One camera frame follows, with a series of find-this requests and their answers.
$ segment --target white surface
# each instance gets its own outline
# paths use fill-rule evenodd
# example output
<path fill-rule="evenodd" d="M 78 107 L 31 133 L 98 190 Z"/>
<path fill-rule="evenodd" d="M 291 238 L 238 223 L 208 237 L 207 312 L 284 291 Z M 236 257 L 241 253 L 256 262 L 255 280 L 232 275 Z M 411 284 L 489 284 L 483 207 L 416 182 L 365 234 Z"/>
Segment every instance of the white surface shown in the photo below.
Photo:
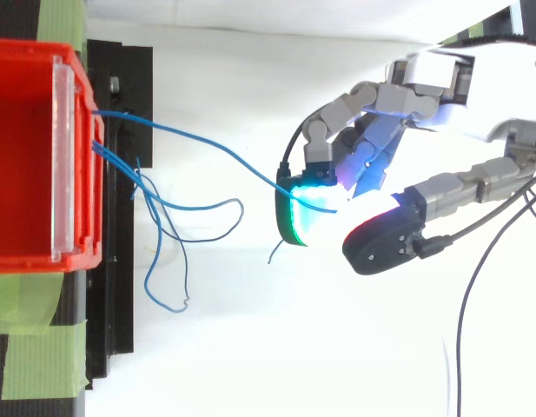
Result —
<path fill-rule="evenodd" d="M 89 34 L 154 45 L 155 119 L 223 142 L 272 177 L 305 115 L 361 80 L 380 80 L 387 62 L 417 48 L 97 21 Z M 377 277 L 355 275 L 338 254 L 289 246 L 268 266 L 279 240 L 273 192 L 215 149 L 162 132 L 154 146 L 148 174 L 165 197 L 201 204 L 239 196 L 245 220 L 224 242 L 188 246 L 190 309 L 172 315 L 142 288 L 156 229 L 138 198 L 136 352 L 115 357 L 109 377 L 96 381 L 88 417 L 446 415 L 441 337 L 454 373 L 460 300 L 506 215 L 442 255 Z M 387 191 L 502 152 L 501 143 L 409 131 Z M 300 149 L 293 162 L 296 171 Z M 489 209 L 464 208 L 432 222 L 427 235 L 458 230 Z M 228 215 L 174 218 L 198 237 L 226 229 L 236 212 Z M 488 262 L 464 327 L 463 416 L 536 415 L 533 219 L 513 227 Z M 151 289 L 176 307 L 182 268 L 181 250 L 166 243 Z"/>
<path fill-rule="evenodd" d="M 308 36 L 437 43 L 512 0 L 89 0 L 95 18 Z"/>

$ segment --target black metal frame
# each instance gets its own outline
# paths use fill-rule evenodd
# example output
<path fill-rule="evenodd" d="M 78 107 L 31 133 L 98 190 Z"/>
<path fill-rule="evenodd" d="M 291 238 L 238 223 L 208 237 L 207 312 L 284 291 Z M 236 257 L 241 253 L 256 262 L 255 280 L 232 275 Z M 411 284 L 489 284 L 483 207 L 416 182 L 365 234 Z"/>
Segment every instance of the black metal frame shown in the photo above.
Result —
<path fill-rule="evenodd" d="M 152 49 L 88 41 L 89 78 L 99 109 L 128 111 L 152 118 Z M 117 77 L 119 90 L 112 91 Z M 152 129 L 105 120 L 105 146 L 132 167 L 152 166 Z M 131 353 L 133 340 L 133 183 L 104 167 L 103 262 L 88 272 L 87 377 L 104 378 L 112 354 Z"/>

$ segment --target green led light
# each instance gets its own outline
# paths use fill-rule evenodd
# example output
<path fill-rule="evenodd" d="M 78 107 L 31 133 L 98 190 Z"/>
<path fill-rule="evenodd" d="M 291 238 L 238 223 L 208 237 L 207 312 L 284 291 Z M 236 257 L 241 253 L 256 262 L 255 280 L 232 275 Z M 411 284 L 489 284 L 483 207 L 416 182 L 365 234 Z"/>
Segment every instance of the green led light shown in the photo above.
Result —
<path fill-rule="evenodd" d="M 291 195 L 322 209 L 339 208 L 342 203 L 347 202 L 347 191 L 340 184 L 332 187 L 293 187 Z M 313 226 L 325 215 L 333 214 L 321 213 L 291 200 L 291 224 L 296 240 L 307 246 Z"/>

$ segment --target masking tape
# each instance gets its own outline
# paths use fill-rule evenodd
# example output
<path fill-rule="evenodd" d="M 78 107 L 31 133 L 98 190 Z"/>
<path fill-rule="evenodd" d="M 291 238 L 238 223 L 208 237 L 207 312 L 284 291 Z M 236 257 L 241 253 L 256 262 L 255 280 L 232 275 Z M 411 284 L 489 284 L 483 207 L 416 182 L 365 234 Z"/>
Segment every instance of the masking tape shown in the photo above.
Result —
<path fill-rule="evenodd" d="M 51 326 L 46 334 L 15 334 L 3 372 L 2 400 L 75 398 L 88 384 L 86 321 Z"/>
<path fill-rule="evenodd" d="M 57 309 L 63 273 L 0 275 L 0 334 L 43 334 Z"/>

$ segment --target green tape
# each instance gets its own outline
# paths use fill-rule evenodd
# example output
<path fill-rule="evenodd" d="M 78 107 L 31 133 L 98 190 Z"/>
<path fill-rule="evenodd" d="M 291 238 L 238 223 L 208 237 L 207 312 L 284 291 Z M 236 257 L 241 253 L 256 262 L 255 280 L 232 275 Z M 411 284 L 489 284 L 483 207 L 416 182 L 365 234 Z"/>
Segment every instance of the green tape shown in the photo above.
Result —
<path fill-rule="evenodd" d="M 471 38 L 484 36 L 484 24 L 482 22 L 476 23 L 474 26 L 468 28 L 468 34 Z"/>
<path fill-rule="evenodd" d="M 0 334 L 44 334 L 62 286 L 63 273 L 0 275 Z"/>
<path fill-rule="evenodd" d="M 449 37 L 448 39 L 446 39 L 445 41 L 443 41 L 441 44 L 442 45 L 448 45 L 450 43 L 455 43 L 459 40 L 459 37 L 457 35 L 454 35 L 454 36 L 451 36 Z"/>
<path fill-rule="evenodd" d="M 51 326 L 46 334 L 12 335 L 1 399 L 74 398 L 88 384 L 85 372 L 86 322 Z"/>
<path fill-rule="evenodd" d="M 86 4 L 84 0 L 41 0 L 38 41 L 69 43 L 86 63 Z"/>

